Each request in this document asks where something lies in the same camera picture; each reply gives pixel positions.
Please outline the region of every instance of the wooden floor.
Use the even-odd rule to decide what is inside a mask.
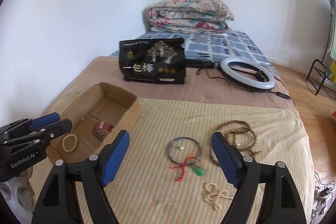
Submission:
[[[336,124],[330,120],[330,115],[336,111],[336,100],[322,93],[315,96],[313,86],[305,81],[306,75],[280,65],[274,66],[286,84],[309,135],[315,171],[322,183],[336,180]],[[329,197],[328,204],[331,203],[332,197]]]

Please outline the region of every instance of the blue rubber fingertip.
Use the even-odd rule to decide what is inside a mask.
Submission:
[[[224,145],[215,134],[213,134],[211,137],[211,147],[222,168],[227,182],[237,188],[240,185],[240,180],[237,177],[238,167],[230,157]]]
[[[29,129],[31,132],[37,132],[39,129],[42,129],[43,127],[50,125],[54,122],[58,122],[59,120],[60,116],[58,115],[58,113],[50,113],[48,115],[33,120],[31,122],[31,125],[29,126]]]
[[[124,156],[129,147],[130,137],[129,133],[125,131],[124,135],[121,137],[119,143],[116,145],[115,149],[111,153],[109,159],[103,168],[103,176],[101,178],[101,183],[103,187],[107,186],[111,181],[114,180],[119,167],[124,159]]]

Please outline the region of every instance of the metal rivet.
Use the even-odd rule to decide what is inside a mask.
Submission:
[[[61,166],[63,163],[64,163],[63,160],[57,160],[57,161],[55,162],[55,164],[56,164],[57,166]]]
[[[286,165],[282,162],[282,161],[278,161],[277,165],[280,167],[280,168],[285,168]]]
[[[246,161],[246,162],[252,162],[253,161],[253,159],[252,159],[252,157],[250,157],[250,156],[244,156],[244,161]]]
[[[98,159],[98,155],[97,154],[92,154],[89,156],[89,160],[96,160]]]

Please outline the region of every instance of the black plastic package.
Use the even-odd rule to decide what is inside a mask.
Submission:
[[[119,67],[126,81],[184,84],[183,38],[120,41]]]

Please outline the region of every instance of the blue patterned sheet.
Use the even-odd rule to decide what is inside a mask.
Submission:
[[[273,76],[278,76],[277,70],[244,32],[229,30],[223,35],[209,35],[201,33],[150,31],[138,37],[138,39],[174,37],[184,38],[184,53],[186,59],[221,62],[228,57],[241,57],[255,61],[266,67]],[[119,51],[116,51],[110,56],[119,56]]]

